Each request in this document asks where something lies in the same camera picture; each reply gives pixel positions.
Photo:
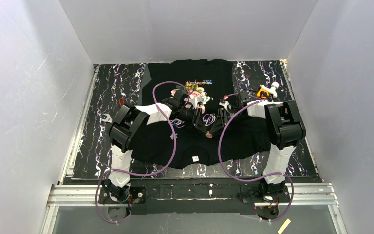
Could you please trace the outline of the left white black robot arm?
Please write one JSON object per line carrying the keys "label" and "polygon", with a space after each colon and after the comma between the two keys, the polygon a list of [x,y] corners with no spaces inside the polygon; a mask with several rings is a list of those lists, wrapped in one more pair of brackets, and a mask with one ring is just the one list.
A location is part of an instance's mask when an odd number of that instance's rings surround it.
{"label": "left white black robot arm", "polygon": [[115,118],[105,114],[102,120],[109,123],[107,134],[112,150],[111,167],[101,177],[105,193],[119,203],[130,201],[130,176],[133,174],[130,172],[131,157],[136,145],[147,138],[147,126],[178,119],[194,130],[205,132],[201,119],[205,103],[203,92],[176,89],[171,97],[161,102],[146,106],[124,104]]}

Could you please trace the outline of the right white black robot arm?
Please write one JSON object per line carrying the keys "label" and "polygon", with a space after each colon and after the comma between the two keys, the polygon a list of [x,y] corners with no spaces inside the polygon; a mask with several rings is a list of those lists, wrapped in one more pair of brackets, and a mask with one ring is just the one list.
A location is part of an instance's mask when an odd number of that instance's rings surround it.
{"label": "right white black robot arm", "polygon": [[258,188],[253,196],[259,199],[274,198],[285,190],[285,173],[290,157],[306,136],[306,130],[295,101],[270,101],[247,92],[233,94],[238,107],[231,107],[226,95],[221,99],[219,112],[207,137],[224,136],[229,125],[236,120],[257,117],[265,120],[270,152],[262,175],[256,179]]}

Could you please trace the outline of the black printed t-shirt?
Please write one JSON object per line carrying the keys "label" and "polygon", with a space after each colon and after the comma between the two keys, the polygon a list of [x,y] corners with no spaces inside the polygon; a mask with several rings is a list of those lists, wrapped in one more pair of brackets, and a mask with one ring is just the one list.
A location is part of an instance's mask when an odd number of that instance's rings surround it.
{"label": "black printed t-shirt", "polygon": [[[219,109],[218,101],[234,93],[232,69],[232,62],[220,59],[149,64],[141,85],[141,105],[170,97],[176,83],[196,84],[210,96],[203,113],[203,121],[210,129]],[[177,169],[193,163],[212,165],[242,159],[270,149],[265,120],[256,117],[234,121],[223,137],[207,138],[203,133],[186,129],[179,120],[148,125],[146,133],[147,138],[136,145],[132,157]],[[171,140],[169,136],[175,133],[177,138]],[[193,162],[193,156],[198,156],[199,161]]]}

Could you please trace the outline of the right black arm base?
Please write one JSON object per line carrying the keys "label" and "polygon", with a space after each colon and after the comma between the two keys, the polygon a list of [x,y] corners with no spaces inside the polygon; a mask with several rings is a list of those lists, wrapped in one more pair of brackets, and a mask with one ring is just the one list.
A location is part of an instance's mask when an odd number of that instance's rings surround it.
{"label": "right black arm base", "polygon": [[291,193],[284,182],[267,184],[264,181],[241,186],[237,198],[243,203],[277,203],[289,202]]}

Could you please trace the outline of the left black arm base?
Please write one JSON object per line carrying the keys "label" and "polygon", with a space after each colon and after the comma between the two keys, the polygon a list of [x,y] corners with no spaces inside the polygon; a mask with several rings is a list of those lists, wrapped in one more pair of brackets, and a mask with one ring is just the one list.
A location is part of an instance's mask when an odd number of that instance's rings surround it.
{"label": "left black arm base", "polygon": [[109,179],[101,182],[98,202],[100,204],[142,204],[146,201],[146,188],[130,184],[118,187]]}

